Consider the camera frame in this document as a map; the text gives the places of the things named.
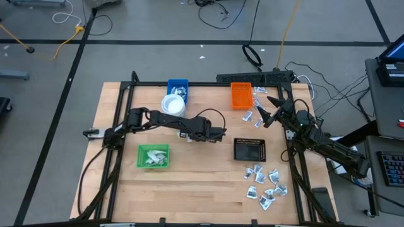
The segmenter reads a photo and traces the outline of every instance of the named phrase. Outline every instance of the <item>white cable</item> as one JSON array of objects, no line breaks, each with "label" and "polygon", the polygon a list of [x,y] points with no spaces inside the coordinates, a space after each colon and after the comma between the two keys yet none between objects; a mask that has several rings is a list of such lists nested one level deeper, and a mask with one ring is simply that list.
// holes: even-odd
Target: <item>white cable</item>
[{"label": "white cable", "polygon": [[299,78],[301,78],[301,77],[304,77],[304,78],[306,78],[306,79],[309,81],[309,84],[310,84],[310,87],[311,87],[311,92],[312,92],[311,100],[313,100],[313,99],[314,99],[314,88],[313,88],[313,84],[311,84],[310,79],[309,79],[306,75],[300,75],[300,76],[297,77],[297,79],[299,79]]},{"label": "white cable", "polygon": [[[55,13],[55,14],[52,16],[52,21],[53,21],[54,23],[64,23],[64,22],[66,22],[66,21],[69,19],[69,17],[72,16],[72,17],[77,18],[77,19],[79,20],[77,26],[80,26],[80,24],[81,24],[81,19],[80,19],[80,17],[73,15],[73,11],[74,11],[73,4],[71,4],[71,2],[68,1],[68,0],[66,0],[66,1],[67,1],[67,2],[70,4],[70,6],[71,6],[71,12],[70,12],[70,13],[62,13],[62,12]],[[56,21],[56,20],[55,20],[55,16],[56,16],[56,15],[66,15],[67,17],[66,17],[64,20],[62,20],[62,21]]]}]

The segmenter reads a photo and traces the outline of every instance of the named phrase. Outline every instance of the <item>keyboard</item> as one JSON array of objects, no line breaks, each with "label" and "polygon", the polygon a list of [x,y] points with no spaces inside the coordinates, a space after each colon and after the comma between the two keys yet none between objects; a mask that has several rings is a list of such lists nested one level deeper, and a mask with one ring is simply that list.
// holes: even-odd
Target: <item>keyboard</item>
[{"label": "keyboard", "polygon": [[216,76],[216,82],[231,83],[231,82],[250,82],[264,83],[266,78],[267,84],[291,83],[295,80],[293,71],[272,71],[260,73],[233,73],[219,74]]},{"label": "keyboard", "polygon": [[378,151],[377,157],[386,185],[404,187],[404,152]]}]

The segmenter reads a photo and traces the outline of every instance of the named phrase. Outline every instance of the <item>desk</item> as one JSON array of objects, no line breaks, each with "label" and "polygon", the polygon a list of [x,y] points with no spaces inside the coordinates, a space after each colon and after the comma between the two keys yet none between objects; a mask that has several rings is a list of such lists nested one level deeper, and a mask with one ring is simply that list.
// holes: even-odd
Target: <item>desk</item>
[{"label": "desk", "polygon": [[404,119],[404,88],[381,86],[377,60],[367,59],[365,66],[376,119],[338,140],[348,147],[364,141],[366,136],[404,139],[404,129],[398,127],[398,119]]},{"label": "desk", "polygon": [[[373,189],[376,193],[386,196],[389,199],[393,199],[400,204],[404,204],[404,188],[400,187],[387,187],[383,173],[381,171],[381,167],[379,164],[379,160],[377,159],[376,152],[378,151],[403,151],[404,152],[404,141],[398,141],[394,139],[386,139],[377,136],[368,136],[365,140],[365,150],[366,156],[371,163],[372,166],[372,176],[374,181]],[[380,199],[379,197],[374,197],[376,200],[376,213],[377,209],[381,212],[386,212],[389,214],[395,214],[399,216],[404,216],[404,209],[388,202],[384,199]]]},{"label": "desk", "polygon": [[[120,83],[104,83],[94,127],[111,127],[119,87]],[[307,85],[293,84],[292,88],[294,97],[305,100],[313,112]],[[161,110],[161,100],[166,92],[165,86],[136,86],[132,108]],[[277,97],[278,92],[268,88],[267,95]],[[265,98],[266,94],[259,94],[259,97],[267,111],[273,113],[276,110]],[[167,223],[251,224],[252,219],[257,219],[259,224],[298,224],[289,164],[280,159],[281,152],[286,148],[281,125],[276,122],[268,129],[255,128],[254,123],[259,119],[255,110],[253,122],[242,121],[245,110],[235,111],[230,107],[230,87],[192,86],[188,98],[186,117],[193,117],[206,108],[215,108],[223,113],[227,128],[223,141],[215,144],[187,143],[186,139],[177,137],[176,130],[163,127],[127,134],[112,221],[157,223],[159,218],[164,217]],[[296,107],[302,109],[304,104],[297,102]],[[212,121],[212,126],[223,126],[223,120],[217,113],[206,112],[203,115]],[[265,139],[267,161],[261,163],[263,172],[268,174],[277,168],[280,183],[288,186],[288,194],[277,197],[267,211],[261,208],[258,200],[246,197],[247,190],[250,185],[255,185],[260,196],[264,190],[275,186],[269,180],[261,185],[254,182],[253,177],[248,180],[243,178],[246,167],[253,167],[253,162],[234,161],[235,137]],[[101,140],[88,143],[83,167],[100,150],[101,143]],[[136,167],[138,145],[149,143],[170,144],[169,168],[146,170]],[[305,156],[311,186],[328,189],[338,219],[325,159],[310,151],[305,152]],[[92,163],[84,177],[82,209],[98,192],[104,162],[105,152]],[[299,193],[302,195],[305,220],[309,220],[306,197]],[[104,197],[101,217],[106,215],[108,199],[109,193]],[[77,196],[71,211],[72,218],[78,215],[76,206]]]}]

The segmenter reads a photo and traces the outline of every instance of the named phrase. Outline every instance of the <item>black metal frame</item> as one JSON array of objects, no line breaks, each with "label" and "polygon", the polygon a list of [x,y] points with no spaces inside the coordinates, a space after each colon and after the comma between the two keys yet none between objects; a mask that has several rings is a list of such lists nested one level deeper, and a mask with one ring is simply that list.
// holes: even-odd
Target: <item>black metal frame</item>
[{"label": "black metal frame", "polygon": [[[118,94],[118,99],[117,99],[113,127],[116,127],[119,123],[119,116],[121,115],[123,98],[124,98],[124,94],[125,94],[126,90],[129,90],[128,91],[129,94],[128,94],[128,99],[126,102],[125,111],[128,112],[130,110],[131,104],[133,101],[133,93],[134,93],[135,86],[167,86],[167,82],[140,82],[136,76],[136,73],[134,73],[134,72],[132,73],[132,81],[122,81],[121,86],[119,88],[119,94]],[[229,87],[230,83],[190,82],[189,86]],[[264,87],[270,87],[270,88],[277,88],[279,98],[284,98],[283,91],[286,91],[287,98],[290,98],[293,100],[292,86],[290,83],[266,84],[265,82],[262,82],[262,83],[252,83],[252,86],[264,86]],[[288,143],[288,141],[286,141],[286,144],[287,144],[287,148],[288,148],[288,157],[290,160],[289,163],[290,163],[290,167],[292,170],[292,167],[295,166],[295,158],[291,152],[292,149],[290,149],[291,144]],[[123,150],[124,150],[124,146],[122,146],[122,148],[117,150],[116,165],[117,165],[118,171],[114,173],[114,174],[116,174],[116,176],[112,183],[112,187],[111,187],[111,191],[110,191],[110,199],[109,199],[109,203],[107,206],[107,216],[106,216],[107,220],[112,219],[112,214],[114,212],[114,204],[115,204],[115,199],[116,199],[117,184],[118,184],[118,180],[119,180],[119,170],[121,168]],[[107,152],[107,156],[105,159],[105,165],[104,165],[104,172],[102,174],[100,187],[103,187],[106,184],[106,181],[109,177],[109,170],[110,170],[110,166],[111,166],[113,152],[115,152],[115,151],[108,150],[108,152]],[[300,160],[303,182],[310,189],[311,187],[310,187],[310,181],[309,181],[309,174],[307,171],[306,159],[305,159],[304,154],[299,153],[299,160]],[[293,184],[293,188],[294,188],[295,203],[296,203],[296,207],[297,207],[297,215],[298,215],[299,224],[312,224],[314,226],[319,226],[319,224],[320,224],[321,226],[332,226],[332,224],[329,224],[329,223],[317,223],[316,222],[316,213],[315,213],[312,203],[309,200],[307,200],[307,206],[309,208],[310,222],[305,221],[303,207],[302,207],[302,199],[300,196],[299,184],[296,182],[296,180],[293,177],[292,177],[292,184]],[[102,200],[98,202],[98,205],[95,208],[95,215],[94,215],[95,219],[100,218],[101,209],[102,209]]]}]

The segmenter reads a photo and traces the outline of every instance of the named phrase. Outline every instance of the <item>screen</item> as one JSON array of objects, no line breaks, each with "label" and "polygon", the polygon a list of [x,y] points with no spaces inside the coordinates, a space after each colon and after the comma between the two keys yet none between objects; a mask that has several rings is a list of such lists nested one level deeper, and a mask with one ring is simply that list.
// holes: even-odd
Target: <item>screen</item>
[{"label": "screen", "polygon": [[404,59],[404,41],[402,41],[399,46],[393,49],[387,57],[392,57],[395,59]]}]

